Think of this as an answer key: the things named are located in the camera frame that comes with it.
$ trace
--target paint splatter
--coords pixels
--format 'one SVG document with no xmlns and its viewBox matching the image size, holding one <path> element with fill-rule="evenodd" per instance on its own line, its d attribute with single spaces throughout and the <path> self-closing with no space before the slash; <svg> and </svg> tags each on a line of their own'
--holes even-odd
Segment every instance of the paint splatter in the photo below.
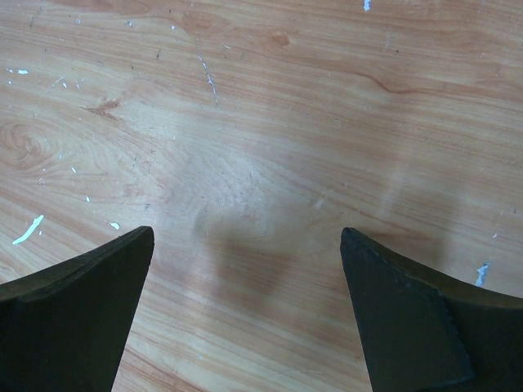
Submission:
<svg viewBox="0 0 523 392">
<path fill-rule="evenodd" d="M 29 236 L 36 230 L 36 228 L 42 223 L 43 215 L 38 218 L 34 218 L 33 224 L 27 229 L 27 231 L 20 238 L 13 241 L 13 245 L 18 245 L 19 243 L 24 242 Z"/>
<path fill-rule="evenodd" d="M 485 279 L 487 277 L 487 272 L 489 272 L 490 263 L 484 263 L 477 271 L 476 286 L 483 287 L 485 284 Z"/>
<path fill-rule="evenodd" d="M 56 86 L 56 84 L 57 84 L 60 80 L 62 80 L 63 78 L 64 78 L 63 76 L 60 76 L 57 80 L 55 80 L 55 82 L 51 85 L 51 87 Z"/>
</svg>

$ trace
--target white paint speck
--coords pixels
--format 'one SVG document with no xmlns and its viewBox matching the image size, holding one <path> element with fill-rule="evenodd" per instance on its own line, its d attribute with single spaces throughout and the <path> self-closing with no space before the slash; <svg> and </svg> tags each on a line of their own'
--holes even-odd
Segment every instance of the white paint speck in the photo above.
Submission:
<svg viewBox="0 0 523 392">
<path fill-rule="evenodd" d="M 33 224 L 27 229 L 27 231 L 20 238 L 13 241 L 13 245 L 18 245 L 19 243 L 24 242 L 29 236 L 36 230 L 36 228 L 42 223 L 43 215 L 38 218 L 34 218 Z"/>
<path fill-rule="evenodd" d="M 322 198 L 318 199 L 318 201 L 314 204 L 314 207 L 321 208 L 321 206 L 323 206 L 324 203 L 325 203 L 325 197 L 322 197 Z"/>
<path fill-rule="evenodd" d="M 480 268 L 477 269 L 477 287 L 483 287 L 483 285 L 485 284 L 485 279 L 487 277 L 487 272 L 489 272 L 489 267 L 490 263 L 484 263 Z"/>
<path fill-rule="evenodd" d="M 55 80 L 55 82 L 51 85 L 51 87 L 56 86 L 56 84 L 57 84 L 60 80 L 62 80 L 63 78 L 64 78 L 63 76 L 60 76 L 57 80 Z"/>
</svg>

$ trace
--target wood grain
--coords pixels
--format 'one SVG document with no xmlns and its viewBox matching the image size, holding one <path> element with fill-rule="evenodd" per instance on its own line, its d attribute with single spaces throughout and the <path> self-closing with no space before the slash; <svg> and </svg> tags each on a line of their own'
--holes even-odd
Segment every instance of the wood grain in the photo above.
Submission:
<svg viewBox="0 0 523 392">
<path fill-rule="evenodd" d="M 0 279 L 156 233 L 114 390 L 369 392 L 345 226 L 523 296 L 523 6 L 363 5 L 2 4 Z"/>
</svg>

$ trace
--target scratch mark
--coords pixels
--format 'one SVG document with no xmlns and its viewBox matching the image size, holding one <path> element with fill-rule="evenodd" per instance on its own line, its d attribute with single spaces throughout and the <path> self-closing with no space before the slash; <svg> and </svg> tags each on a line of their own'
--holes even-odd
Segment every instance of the scratch mark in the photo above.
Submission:
<svg viewBox="0 0 523 392">
<path fill-rule="evenodd" d="M 288 372 L 280 373 L 278 376 L 276 376 L 276 378 L 278 378 L 278 377 L 282 377 L 282 376 L 287 376 L 288 374 L 293 374 L 293 373 L 314 373 L 314 374 L 324 374 L 323 372 L 317 372 L 316 370 L 290 370 L 290 371 L 288 371 Z"/>
<path fill-rule="evenodd" d="M 33 219 L 33 224 L 27 229 L 27 231 L 20 238 L 13 241 L 13 245 L 18 245 L 24 242 L 29 236 L 36 230 L 36 228 L 42 223 L 43 215 Z"/>
<path fill-rule="evenodd" d="M 487 277 L 487 272 L 489 272 L 490 263 L 484 263 L 477 271 L 476 286 L 483 287 L 485 284 L 485 279 Z"/>
<path fill-rule="evenodd" d="M 109 110 L 118 108 L 120 103 L 117 100 L 108 100 L 104 104 L 98 106 L 97 108 L 82 108 L 87 112 L 97 114 L 102 117 L 110 118 L 111 120 L 118 120 L 113 114 L 108 113 Z"/>
<path fill-rule="evenodd" d="M 214 96 L 214 104 L 216 105 L 218 109 L 218 94 L 216 93 L 216 86 L 214 85 L 214 81 L 212 80 L 211 73 L 209 72 L 209 69 L 207 67 L 207 63 L 202 58 L 200 54 L 198 54 L 198 59 L 202 63 L 203 70 L 205 71 L 205 74 L 207 75 L 208 84 L 212 87 L 212 95 Z"/>
</svg>

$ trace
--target laminate floor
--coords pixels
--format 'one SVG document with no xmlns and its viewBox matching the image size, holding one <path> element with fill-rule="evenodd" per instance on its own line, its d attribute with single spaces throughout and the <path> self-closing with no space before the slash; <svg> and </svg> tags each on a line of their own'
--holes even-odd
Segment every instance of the laminate floor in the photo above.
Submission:
<svg viewBox="0 0 523 392">
<path fill-rule="evenodd" d="M 369 392 L 345 226 L 523 296 L 517 0 L 6 0 L 0 53 L 0 280 L 155 230 L 115 391 Z"/>
</svg>

